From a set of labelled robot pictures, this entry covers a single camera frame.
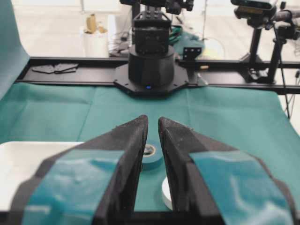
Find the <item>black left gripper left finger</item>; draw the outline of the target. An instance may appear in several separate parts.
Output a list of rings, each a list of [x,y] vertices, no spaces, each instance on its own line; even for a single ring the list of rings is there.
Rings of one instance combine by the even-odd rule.
[[[11,225],[107,224],[132,212],[148,134],[141,115],[42,161],[11,204]]]

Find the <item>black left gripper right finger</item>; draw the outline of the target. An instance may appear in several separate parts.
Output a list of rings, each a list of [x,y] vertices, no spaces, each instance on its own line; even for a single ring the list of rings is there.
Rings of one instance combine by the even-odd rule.
[[[297,225],[288,186],[258,157],[166,117],[158,120],[176,212],[202,225]]]

